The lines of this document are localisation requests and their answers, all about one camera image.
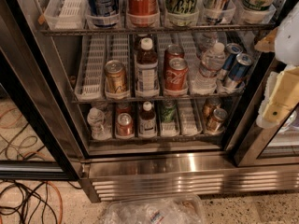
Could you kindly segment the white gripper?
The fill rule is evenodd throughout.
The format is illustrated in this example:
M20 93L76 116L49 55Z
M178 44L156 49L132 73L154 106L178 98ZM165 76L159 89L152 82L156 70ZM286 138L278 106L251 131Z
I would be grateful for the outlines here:
M288 64L281 72L271 72L265 86L256 124L263 129L278 126L299 103L299 2L280 26L259 40L254 48L275 52L276 59Z

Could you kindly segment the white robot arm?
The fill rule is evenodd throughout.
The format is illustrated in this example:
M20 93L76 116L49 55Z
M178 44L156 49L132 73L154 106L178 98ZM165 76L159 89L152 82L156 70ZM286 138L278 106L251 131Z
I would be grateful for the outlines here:
M256 123L263 129L278 126L299 103L299 2L280 26L257 42L254 48L274 52L283 71L271 72L265 86Z

